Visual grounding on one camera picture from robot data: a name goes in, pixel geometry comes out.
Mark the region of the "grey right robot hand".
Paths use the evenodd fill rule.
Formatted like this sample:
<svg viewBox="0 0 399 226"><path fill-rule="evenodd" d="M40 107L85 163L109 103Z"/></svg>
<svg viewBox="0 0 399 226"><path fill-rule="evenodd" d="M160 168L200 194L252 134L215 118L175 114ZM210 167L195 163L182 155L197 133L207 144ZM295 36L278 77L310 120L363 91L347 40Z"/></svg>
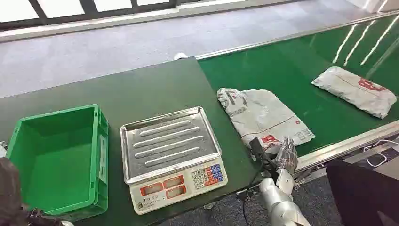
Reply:
<svg viewBox="0 0 399 226"><path fill-rule="evenodd" d="M294 174L298 165L298 153L293 139L284 137L282 146L279 148L273 162L279 168L285 169L290 174Z"/></svg>

